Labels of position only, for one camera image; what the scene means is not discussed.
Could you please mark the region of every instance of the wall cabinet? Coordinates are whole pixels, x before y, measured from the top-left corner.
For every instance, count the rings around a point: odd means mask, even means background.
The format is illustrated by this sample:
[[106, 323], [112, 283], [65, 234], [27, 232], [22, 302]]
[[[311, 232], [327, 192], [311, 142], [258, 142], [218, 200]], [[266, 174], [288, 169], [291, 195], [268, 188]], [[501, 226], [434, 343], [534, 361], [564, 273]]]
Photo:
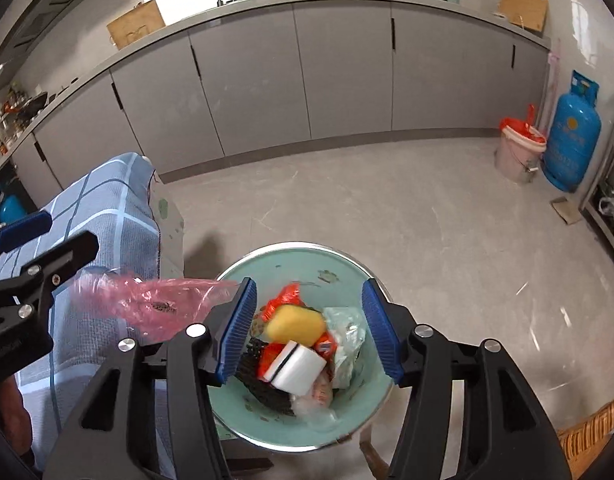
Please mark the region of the wall cabinet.
[[34, 134], [63, 188], [116, 155], [142, 153], [108, 71], [56, 108]]
[[293, 8], [311, 138], [389, 131], [389, 2], [305, 2]]
[[11, 155], [16, 173], [36, 207], [41, 209], [49, 204], [62, 187], [53, 176], [52, 170], [36, 148], [34, 134], [23, 140]]
[[291, 5], [221, 18], [189, 37], [225, 155], [310, 138]]
[[159, 173], [223, 156], [186, 32], [111, 69], [127, 118]]
[[536, 88], [540, 103], [545, 71], [520, 74], [546, 65], [544, 48], [514, 48], [503, 28], [439, 9], [392, 4], [391, 12], [393, 129], [496, 128], [512, 112], [524, 117]]

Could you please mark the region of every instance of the floor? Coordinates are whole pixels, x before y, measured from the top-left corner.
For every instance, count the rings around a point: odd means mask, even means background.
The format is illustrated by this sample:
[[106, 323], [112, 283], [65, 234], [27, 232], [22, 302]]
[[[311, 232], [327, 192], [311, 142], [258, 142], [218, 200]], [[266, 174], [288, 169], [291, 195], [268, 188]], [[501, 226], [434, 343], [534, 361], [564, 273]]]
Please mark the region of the floor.
[[[185, 273], [212, 277], [255, 248], [317, 242], [353, 255], [418, 322], [453, 340], [493, 336], [557, 428], [614, 397], [614, 265], [585, 221], [567, 226], [542, 175], [494, 168], [497, 139], [409, 140], [292, 155], [168, 184], [185, 219]], [[443, 477], [455, 472], [460, 390]], [[407, 391], [375, 420], [386, 460]], [[265, 480], [372, 478], [357, 440], [273, 458]]]

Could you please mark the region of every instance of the bucket with red liner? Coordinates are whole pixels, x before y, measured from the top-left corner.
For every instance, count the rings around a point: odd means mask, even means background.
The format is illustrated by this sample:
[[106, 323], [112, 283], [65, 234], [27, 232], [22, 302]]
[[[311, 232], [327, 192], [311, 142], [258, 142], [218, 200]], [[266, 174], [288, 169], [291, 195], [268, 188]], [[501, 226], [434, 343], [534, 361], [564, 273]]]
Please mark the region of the bucket with red liner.
[[547, 148], [547, 139], [533, 127], [534, 105], [529, 105], [525, 121], [506, 117], [500, 121], [500, 146], [495, 166], [517, 184], [531, 182], [538, 172], [538, 161]]

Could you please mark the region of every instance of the green trash can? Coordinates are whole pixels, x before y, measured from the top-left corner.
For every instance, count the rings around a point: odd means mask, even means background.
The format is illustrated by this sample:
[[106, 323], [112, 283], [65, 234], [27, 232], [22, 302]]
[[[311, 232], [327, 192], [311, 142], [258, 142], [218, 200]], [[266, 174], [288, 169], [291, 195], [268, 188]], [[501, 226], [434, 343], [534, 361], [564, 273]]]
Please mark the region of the green trash can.
[[[246, 277], [257, 284], [258, 308], [288, 283], [300, 282], [301, 299], [310, 307], [358, 310], [362, 310], [363, 283], [375, 278], [346, 254], [305, 242], [285, 242], [253, 251], [218, 279], [239, 282]], [[280, 452], [312, 451], [346, 439], [377, 413], [393, 385], [383, 371], [369, 328], [365, 328], [367, 336], [351, 385], [339, 390], [331, 405], [338, 419], [335, 425], [313, 428], [294, 416], [281, 415], [260, 404], [236, 377], [221, 388], [209, 388], [215, 418], [252, 444]]]

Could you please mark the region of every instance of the white bucket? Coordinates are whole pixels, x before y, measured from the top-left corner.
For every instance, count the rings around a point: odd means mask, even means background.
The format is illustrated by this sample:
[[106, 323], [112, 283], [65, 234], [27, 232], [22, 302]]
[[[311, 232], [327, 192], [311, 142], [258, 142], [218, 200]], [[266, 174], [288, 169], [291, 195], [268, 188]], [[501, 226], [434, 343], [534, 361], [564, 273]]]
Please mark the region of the white bucket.
[[[532, 126], [529, 131], [540, 136], [539, 131]], [[518, 184], [531, 182], [538, 172], [538, 160], [546, 148], [546, 142], [536, 142], [505, 126], [500, 134], [500, 146], [496, 150], [496, 169]]]

